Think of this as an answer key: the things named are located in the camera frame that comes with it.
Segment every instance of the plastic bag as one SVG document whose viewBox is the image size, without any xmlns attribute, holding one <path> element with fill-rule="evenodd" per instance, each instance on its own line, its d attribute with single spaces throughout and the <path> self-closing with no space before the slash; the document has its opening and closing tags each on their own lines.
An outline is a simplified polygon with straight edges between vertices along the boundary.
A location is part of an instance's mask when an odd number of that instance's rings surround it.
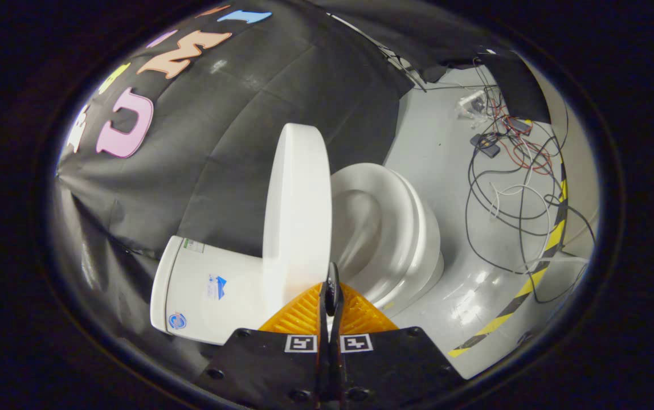
<svg viewBox="0 0 654 410">
<path fill-rule="evenodd" d="M 475 120 L 472 128 L 489 119 L 487 115 L 487 94 L 484 90 L 476 91 L 465 96 L 456 103 L 456 112 L 459 118 L 465 117 Z"/>
</svg>

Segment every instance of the blue logo sticker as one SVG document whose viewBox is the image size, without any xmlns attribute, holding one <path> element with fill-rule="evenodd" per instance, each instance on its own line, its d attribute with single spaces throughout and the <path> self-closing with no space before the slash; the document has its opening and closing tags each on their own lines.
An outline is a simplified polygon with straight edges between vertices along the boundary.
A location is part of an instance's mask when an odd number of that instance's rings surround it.
<svg viewBox="0 0 654 410">
<path fill-rule="evenodd" d="M 173 329 L 182 329 L 183 327 L 186 327 L 186 317 L 183 316 L 182 313 L 175 313 L 171 314 L 170 318 L 167 320 L 170 322 L 170 326 L 173 327 Z"/>
<path fill-rule="evenodd" d="M 223 287 L 226 286 L 226 280 L 222 277 L 213 277 L 208 275 L 207 296 L 214 301 L 220 301 L 226 293 Z"/>
<path fill-rule="evenodd" d="M 226 286 L 226 280 L 222 277 L 217 277 L 218 280 L 218 300 L 223 298 L 226 293 L 223 291 L 223 287 Z"/>
</svg>

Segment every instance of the yellow and black hazard tape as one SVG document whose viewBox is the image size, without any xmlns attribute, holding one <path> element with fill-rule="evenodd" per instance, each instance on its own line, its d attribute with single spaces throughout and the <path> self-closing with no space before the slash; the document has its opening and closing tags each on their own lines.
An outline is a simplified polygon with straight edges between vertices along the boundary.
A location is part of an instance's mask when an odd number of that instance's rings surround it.
<svg viewBox="0 0 654 410">
<path fill-rule="evenodd" d="M 567 207 L 562 207 L 562 206 L 567 205 L 567 179 L 566 179 L 566 172 L 565 172 L 565 164 L 562 162 L 562 154 L 561 154 L 561 160 L 559 161 L 560 161 L 559 169 L 561 170 L 561 196 L 559 197 L 559 207 L 557 208 L 557 215 L 555 217 L 554 228 L 547 242 L 547 247 L 545 248 L 545 251 L 542 253 L 542 257 L 553 257 L 559 248 L 559 244 L 562 241 L 562 237 L 564 237 L 565 235 L 565 224 L 567 221 Z M 532 280 L 535 282 L 535 285 L 537 285 L 542 280 L 542 277 L 544 276 L 549 264 L 550 262 L 540 262 L 537 264 L 535 270 L 532 271 L 531 273 Z M 525 285 L 522 286 L 522 289 L 517 293 L 517 295 L 514 296 L 512 301 L 510 301 L 509 304 L 504 309 L 502 309 L 502 311 L 497 315 L 497 317 L 495 317 L 491 322 L 489 322 L 489 324 L 484 326 L 483 329 L 481 329 L 479 332 L 473 335 L 469 340 L 453 348 L 453 350 L 449 352 L 449 356 L 451 356 L 452 358 L 457 358 L 457 356 L 462 355 L 471 347 L 475 346 L 477 343 L 484 340 L 484 338 L 486 338 L 489 335 L 489 333 L 499 329 L 499 326 L 501 326 L 504 322 L 506 322 L 506 320 L 509 319 L 509 317 L 511 317 L 512 314 L 514 314 L 514 312 L 520 308 L 522 302 L 524 302 L 525 299 L 527 299 L 527 297 L 530 296 L 530 293 L 532 293 L 532 283 L 528 278 L 527 282 L 525 282 Z"/>
</svg>

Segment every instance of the yellow letter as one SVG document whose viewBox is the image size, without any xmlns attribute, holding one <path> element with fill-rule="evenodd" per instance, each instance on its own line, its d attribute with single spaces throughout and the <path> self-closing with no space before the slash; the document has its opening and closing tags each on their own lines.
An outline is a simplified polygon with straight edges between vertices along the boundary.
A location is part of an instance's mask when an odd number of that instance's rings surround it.
<svg viewBox="0 0 654 410">
<path fill-rule="evenodd" d="M 114 70 L 114 73 L 111 73 L 109 77 L 101 83 L 99 88 L 100 95 L 103 94 L 112 83 L 114 83 L 114 80 L 117 80 L 117 77 L 119 77 L 121 73 L 124 73 L 124 70 L 126 70 L 129 65 L 130 63 L 120 65 L 116 70 Z"/>
</svg>

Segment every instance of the black fabric backdrop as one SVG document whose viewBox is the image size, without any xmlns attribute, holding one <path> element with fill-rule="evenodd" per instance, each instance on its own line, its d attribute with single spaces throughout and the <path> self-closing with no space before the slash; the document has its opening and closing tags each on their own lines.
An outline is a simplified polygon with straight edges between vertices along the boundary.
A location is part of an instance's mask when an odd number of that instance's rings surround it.
<svg viewBox="0 0 654 410">
<path fill-rule="evenodd" d="M 53 254 L 67 290 L 120 342 L 192 377 L 206 366 L 208 345 L 150 325 L 158 258 L 173 235 L 261 255 L 265 200 L 277 140 L 286 122 L 316 126 L 330 170 L 382 163 L 395 137 L 398 99 L 412 83 L 379 49 L 311 3 L 238 0 L 226 10 L 187 18 L 160 44 L 120 61 L 132 64 L 105 91 L 94 79 L 77 153 L 67 145 L 51 192 Z M 217 19 L 244 10 L 272 15 L 247 24 Z M 171 80 L 138 68 L 178 48 L 192 31 L 233 35 L 190 58 Z M 129 158 L 95 147 L 101 127 L 128 132 L 137 120 L 112 112 L 119 95 L 152 100 L 152 124 Z"/>
<path fill-rule="evenodd" d="M 405 57 L 434 83 L 447 65 L 471 65 L 476 47 L 506 46 L 491 32 L 426 2 L 310 0 Z"/>
</svg>

